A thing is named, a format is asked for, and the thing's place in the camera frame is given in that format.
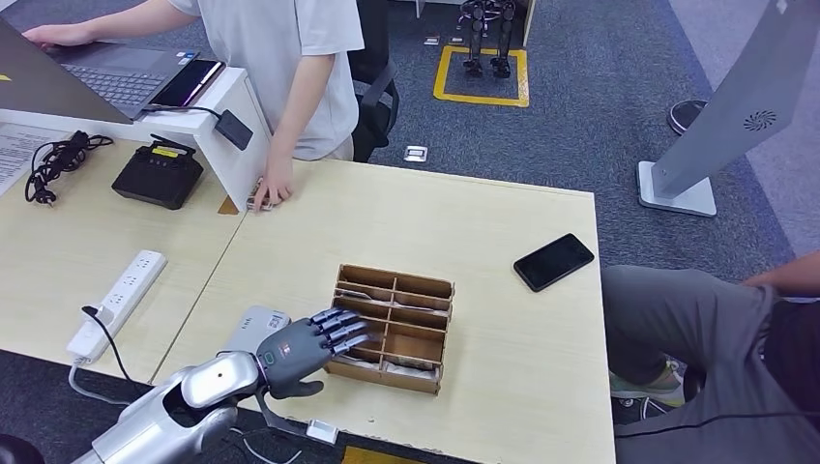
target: sneaker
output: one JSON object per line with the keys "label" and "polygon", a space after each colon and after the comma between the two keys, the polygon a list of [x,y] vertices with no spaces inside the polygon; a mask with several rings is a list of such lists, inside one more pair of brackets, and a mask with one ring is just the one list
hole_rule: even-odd
{"label": "sneaker", "polygon": [[667,406],[678,408],[684,404],[684,381],[675,369],[673,363],[666,365],[665,375],[661,380],[646,386],[639,386],[627,382],[609,372],[609,390],[613,398],[638,399],[651,398]]}

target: power outlet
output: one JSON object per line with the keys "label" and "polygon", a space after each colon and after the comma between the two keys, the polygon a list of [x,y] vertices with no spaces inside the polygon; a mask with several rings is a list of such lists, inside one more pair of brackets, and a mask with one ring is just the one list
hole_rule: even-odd
{"label": "power outlet", "polygon": [[[167,260],[156,251],[142,250],[133,259],[116,283],[102,299],[99,318],[111,336],[115,336],[142,297],[160,275]],[[108,339],[100,326],[85,316],[79,332],[67,347],[75,359],[87,363],[96,361],[108,347]]]}

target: laptop keyboard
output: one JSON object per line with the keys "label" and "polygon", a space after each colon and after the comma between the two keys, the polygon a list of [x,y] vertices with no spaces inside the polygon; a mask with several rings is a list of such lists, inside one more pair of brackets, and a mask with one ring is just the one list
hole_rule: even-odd
{"label": "laptop keyboard", "polygon": [[63,65],[69,73],[112,104],[142,105],[167,79],[164,74],[119,72]]}

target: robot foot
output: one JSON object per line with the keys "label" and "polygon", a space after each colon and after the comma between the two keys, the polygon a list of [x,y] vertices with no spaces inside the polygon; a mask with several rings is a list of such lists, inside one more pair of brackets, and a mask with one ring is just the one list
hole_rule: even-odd
{"label": "robot foot", "polygon": [[481,77],[484,74],[482,63],[479,60],[467,60],[464,62],[464,68],[467,69],[467,75],[472,77]]}
{"label": "robot foot", "polygon": [[492,73],[496,77],[502,79],[510,78],[510,62],[507,60],[499,60],[498,58],[493,58],[489,62],[492,65]]}

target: white t-shirt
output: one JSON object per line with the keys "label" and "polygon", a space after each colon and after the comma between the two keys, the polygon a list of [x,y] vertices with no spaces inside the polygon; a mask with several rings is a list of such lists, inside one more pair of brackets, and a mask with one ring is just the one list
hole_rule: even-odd
{"label": "white t-shirt", "polygon": [[248,70],[275,131],[302,56],[336,56],[325,96],[299,138],[294,158],[327,156],[356,128],[359,106],[347,51],[365,47],[356,0],[168,0],[202,16],[221,61]]}

